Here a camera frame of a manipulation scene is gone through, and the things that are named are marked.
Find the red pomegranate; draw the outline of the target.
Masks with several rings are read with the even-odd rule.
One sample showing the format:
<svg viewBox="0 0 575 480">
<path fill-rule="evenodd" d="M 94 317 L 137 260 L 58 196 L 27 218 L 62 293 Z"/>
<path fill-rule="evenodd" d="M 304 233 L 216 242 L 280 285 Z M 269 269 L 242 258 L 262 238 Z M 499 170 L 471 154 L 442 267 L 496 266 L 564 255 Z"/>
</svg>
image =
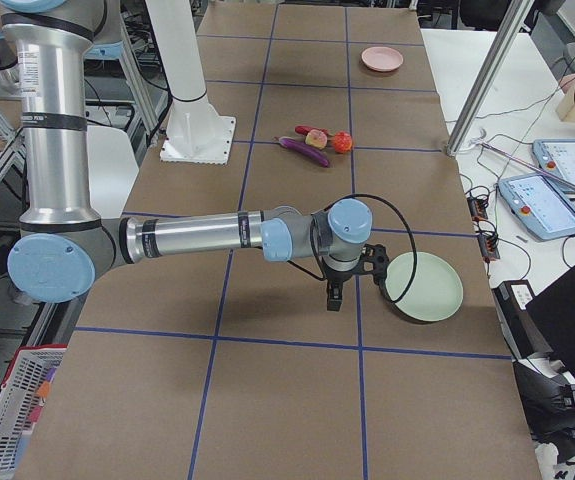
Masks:
<svg viewBox="0 0 575 480">
<path fill-rule="evenodd" d="M 331 137 L 331 146 L 338 154 L 347 154 L 353 149 L 353 138 L 346 131 L 339 131 Z"/>
</svg>

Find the peach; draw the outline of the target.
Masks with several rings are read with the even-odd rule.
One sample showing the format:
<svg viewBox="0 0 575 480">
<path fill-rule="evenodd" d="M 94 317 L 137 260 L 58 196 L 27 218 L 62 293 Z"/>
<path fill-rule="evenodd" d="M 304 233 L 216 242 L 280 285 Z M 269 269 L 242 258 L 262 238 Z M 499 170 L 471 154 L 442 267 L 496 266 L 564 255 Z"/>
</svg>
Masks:
<svg viewBox="0 0 575 480">
<path fill-rule="evenodd" d="M 308 146 L 323 150 L 327 147 L 328 135 L 323 130 L 311 129 L 305 136 L 305 143 Z"/>
</svg>

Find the red chili pepper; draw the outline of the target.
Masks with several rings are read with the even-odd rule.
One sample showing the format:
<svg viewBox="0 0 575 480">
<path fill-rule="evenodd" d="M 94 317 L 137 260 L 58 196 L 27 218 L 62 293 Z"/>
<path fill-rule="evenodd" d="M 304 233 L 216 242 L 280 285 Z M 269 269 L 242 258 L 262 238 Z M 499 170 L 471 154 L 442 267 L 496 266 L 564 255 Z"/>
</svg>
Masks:
<svg viewBox="0 0 575 480">
<path fill-rule="evenodd" d="M 300 135 L 308 135 L 311 131 L 321 132 L 321 133 L 324 133 L 326 136 L 331 135 L 331 133 L 327 129 L 312 127 L 312 126 L 307 126 L 307 125 L 297 125 L 294 128 L 294 131 Z"/>
</svg>

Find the green plate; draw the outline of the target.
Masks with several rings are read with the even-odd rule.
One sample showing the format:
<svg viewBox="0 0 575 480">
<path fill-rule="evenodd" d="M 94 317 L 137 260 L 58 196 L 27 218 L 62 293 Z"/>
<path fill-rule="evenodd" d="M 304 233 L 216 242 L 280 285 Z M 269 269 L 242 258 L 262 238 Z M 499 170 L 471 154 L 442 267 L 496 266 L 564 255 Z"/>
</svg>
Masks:
<svg viewBox="0 0 575 480">
<path fill-rule="evenodd" d="M 385 285 L 392 300 L 402 294 L 412 268 L 412 252 L 401 254 L 390 262 Z M 456 270 L 434 254 L 418 252 L 413 282 L 395 306 L 415 320 L 438 322 L 455 314 L 463 298 L 463 285 Z"/>
</svg>

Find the far orange usb hub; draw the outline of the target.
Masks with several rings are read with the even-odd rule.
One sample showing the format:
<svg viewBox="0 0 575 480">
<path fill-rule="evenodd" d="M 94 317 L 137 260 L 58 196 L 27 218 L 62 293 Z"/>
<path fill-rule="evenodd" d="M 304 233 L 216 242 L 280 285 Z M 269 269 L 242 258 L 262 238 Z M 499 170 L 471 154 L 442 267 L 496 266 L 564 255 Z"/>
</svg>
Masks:
<svg viewBox="0 0 575 480">
<path fill-rule="evenodd" d="M 487 220 L 487 196 L 469 196 L 467 198 L 467 205 L 473 221 Z"/>
</svg>

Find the orange usb hub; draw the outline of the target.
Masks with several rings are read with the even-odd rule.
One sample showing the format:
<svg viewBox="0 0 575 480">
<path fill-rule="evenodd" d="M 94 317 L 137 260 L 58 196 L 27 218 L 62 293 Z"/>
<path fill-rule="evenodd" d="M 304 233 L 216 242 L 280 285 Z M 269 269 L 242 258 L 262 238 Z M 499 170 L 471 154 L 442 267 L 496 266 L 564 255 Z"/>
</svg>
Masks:
<svg viewBox="0 0 575 480">
<path fill-rule="evenodd" d="M 497 238 L 488 232 L 479 232 L 477 240 L 481 256 L 486 263 L 500 259 Z"/>
<path fill-rule="evenodd" d="M 467 205 L 473 221 L 487 220 L 487 196 L 469 196 L 467 198 Z"/>
</svg>

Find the near orange usb hub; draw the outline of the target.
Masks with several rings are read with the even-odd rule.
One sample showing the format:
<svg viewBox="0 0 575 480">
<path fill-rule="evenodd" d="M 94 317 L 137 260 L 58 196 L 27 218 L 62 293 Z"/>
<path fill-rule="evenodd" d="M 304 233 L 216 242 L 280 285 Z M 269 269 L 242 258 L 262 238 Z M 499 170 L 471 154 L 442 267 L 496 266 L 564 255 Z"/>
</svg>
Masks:
<svg viewBox="0 0 575 480">
<path fill-rule="evenodd" d="M 481 256 L 486 263 L 500 259 L 497 238 L 488 232 L 479 232 L 477 240 Z"/>
</svg>

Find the purple eggplant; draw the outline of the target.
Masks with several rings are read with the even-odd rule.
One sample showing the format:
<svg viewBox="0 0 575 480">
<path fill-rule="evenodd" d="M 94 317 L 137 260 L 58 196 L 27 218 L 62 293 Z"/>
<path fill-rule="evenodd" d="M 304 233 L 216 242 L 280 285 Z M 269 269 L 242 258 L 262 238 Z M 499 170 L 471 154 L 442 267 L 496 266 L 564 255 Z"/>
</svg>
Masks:
<svg viewBox="0 0 575 480">
<path fill-rule="evenodd" d="M 275 137 L 275 140 L 282 148 L 303 155 L 324 168 L 330 167 L 330 161 L 323 151 L 307 145 L 303 141 L 287 136 Z"/>
</svg>

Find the metal rod with hook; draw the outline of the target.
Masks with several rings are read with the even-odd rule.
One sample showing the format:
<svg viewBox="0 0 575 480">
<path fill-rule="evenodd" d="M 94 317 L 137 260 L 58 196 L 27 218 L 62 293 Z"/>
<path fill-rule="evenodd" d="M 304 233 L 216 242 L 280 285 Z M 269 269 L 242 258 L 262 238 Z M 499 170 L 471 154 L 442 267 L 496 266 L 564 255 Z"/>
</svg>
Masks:
<svg viewBox="0 0 575 480">
<path fill-rule="evenodd" d="M 537 167 L 537 166 L 534 166 L 534 165 L 532 165 L 531 163 L 528 163 L 528 162 L 526 162 L 526 161 L 523 161 L 523 160 L 521 160 L 520 158 L 518 158 L 518 157 L 516 157 L 516 156 L 514 156 L 514 155 L 511 155 L 511 154 L 509 154 L 509 153 L 507 153 L 507 152 L 505 152 L 505 151 L 503 151 L 503 150 L 501 150 L 501 149 L 499 149 L 499 148 L 497 148 L 497 147 L 495 147 L 495 146 L 489 144 L 488 142 L 479 142 L 479 145 L 480 145 L 483 149 L 489 150 L 489 151 L 491 151 L 491 152 L 493 152 L 493 153 L 495 153 L 495 154 L 497 154 L 497 155 L 499 155 L 499 156 L 501 156 L 501 157 L 503 157 L 503 158 L 509 160 L 510 162 L 514 162 L 514 163 L 516 163 L 516 164 L 518 164 L 518 165 L 520 165 L 520 166 L 522 166 L 522 167 L 525 167 L 525 168 L 527 168 L 527 169 L 529 169 L 529 170 L 531 170 L 531 171 L 533 171 L 533 172 L 535 172 L 535 173 L 538 173 L 538 174 L 540 174 L 540 175 L 542 175 L 542 176 L 544 176 L 544 177 L 546 177 L 546 178 L 549 178 L 549 179 L 551 179 L 551 180 L 554 181 L 554 182 L 557 182 L 557 183 L 559 183 L 559 184 L 561 184 L 561 185 L 563 185 L 563 186 L 566 186 L 566 187 L 567 187 L 568 189 L 570 189 L 572 192 L 575 192 L 575 184 L 573 184 L 572 182 L 569 182 L 569 181 L 567 181 L 567 180 L 565 180 L 565 179 L 563 179 L 563 178 L 560 178 L 560 177 L 558 177 L 558 176 L 556 176 L 556 175 L 554 175 L 554 174 L 552 174 L 552 173 L 546 172 L 545 170 L 543 170 L 543 169 L 541 169 L 541 168 L 539 168 L 539 167 Z"/>
</svg>

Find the near teach pendant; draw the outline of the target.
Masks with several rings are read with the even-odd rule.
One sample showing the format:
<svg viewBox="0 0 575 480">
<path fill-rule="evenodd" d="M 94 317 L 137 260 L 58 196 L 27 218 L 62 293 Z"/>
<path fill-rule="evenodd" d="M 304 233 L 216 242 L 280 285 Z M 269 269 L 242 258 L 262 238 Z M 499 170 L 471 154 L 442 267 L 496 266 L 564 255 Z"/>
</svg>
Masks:
<svg viewBox="0 0 575 480">
<path fill-rule="evenodd" d="M 575 235 L 575 206 L 552 181 L 533 173 L 501 179 L 501 198 L 540 241 Z"/>
</svg>

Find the teach pendant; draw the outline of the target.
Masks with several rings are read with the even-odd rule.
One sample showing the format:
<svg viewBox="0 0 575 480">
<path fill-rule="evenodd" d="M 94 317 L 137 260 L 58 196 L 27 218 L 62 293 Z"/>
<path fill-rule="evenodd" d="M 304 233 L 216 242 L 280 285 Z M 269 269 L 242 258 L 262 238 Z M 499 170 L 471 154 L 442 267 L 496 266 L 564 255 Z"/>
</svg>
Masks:
<svg viewBox="0 0 575 480">
<path fill-rule="evenodd" d="M 575 206 L 552 181 L 533 173 L 501 179 L 501 198 L 540 241 L 575 235 Z"/>
<path fill-rule="evenodd" d="M 575 139 L 535 140 L 532 153 L 543 171 L 575 185 Z"/>
</svg>

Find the pink plate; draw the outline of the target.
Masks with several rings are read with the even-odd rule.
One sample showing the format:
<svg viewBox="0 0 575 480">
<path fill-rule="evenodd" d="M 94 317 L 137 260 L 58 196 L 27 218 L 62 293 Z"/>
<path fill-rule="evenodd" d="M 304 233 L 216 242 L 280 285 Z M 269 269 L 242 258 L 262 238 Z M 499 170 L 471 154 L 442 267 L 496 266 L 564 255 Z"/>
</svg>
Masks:
<svg viewBox="0 0 575 480">
<path fill-rule="evenodd" d="M 404 57 L 398 50 L 391 47 L 373 46 L 362 51 L 361 61 L 372 71 L 389 73 L 403 65 Z"/>
</svg>

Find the far teach pendant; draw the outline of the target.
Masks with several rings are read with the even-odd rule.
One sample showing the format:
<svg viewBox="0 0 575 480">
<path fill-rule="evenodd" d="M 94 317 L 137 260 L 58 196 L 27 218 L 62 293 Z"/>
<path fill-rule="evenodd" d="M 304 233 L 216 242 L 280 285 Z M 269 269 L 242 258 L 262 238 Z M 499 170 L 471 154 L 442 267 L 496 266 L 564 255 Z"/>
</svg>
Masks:
<svg viewBox="0 0 575 480">
<path fill-rule="evenodd" d="M 532 153 L 543 171 L 575 185 L 575 139 L 535 140 Z"/>
</svg>

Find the white plastic basket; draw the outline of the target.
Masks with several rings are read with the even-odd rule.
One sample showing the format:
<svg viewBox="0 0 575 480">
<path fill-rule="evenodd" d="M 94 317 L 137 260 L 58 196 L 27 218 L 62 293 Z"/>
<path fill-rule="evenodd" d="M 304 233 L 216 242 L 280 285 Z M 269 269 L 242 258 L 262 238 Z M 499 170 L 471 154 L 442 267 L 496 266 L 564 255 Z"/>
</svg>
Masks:
<svg viewBox="0 0 575 480">
<path fill-rule="evenodd" d="M 0 479 L 11 479 L 29 445 L 66 346 L 22 347 L 0 390 Z"/>
</svg>

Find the aluminium frame post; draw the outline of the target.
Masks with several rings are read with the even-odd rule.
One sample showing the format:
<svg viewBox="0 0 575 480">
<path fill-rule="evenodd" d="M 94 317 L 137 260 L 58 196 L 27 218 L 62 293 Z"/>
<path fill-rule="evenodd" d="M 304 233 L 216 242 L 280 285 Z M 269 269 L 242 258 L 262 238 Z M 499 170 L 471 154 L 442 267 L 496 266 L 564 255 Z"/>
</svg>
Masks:
<svg viewBox="0 0 575 480">
<path fill-rule="evenodd" d="M 510 3 L 445 146 L 448 156 L 455 157 L 463 145 L 493 80 L 533 4 L 534 0 L 513 0 Z"/>
</svg>

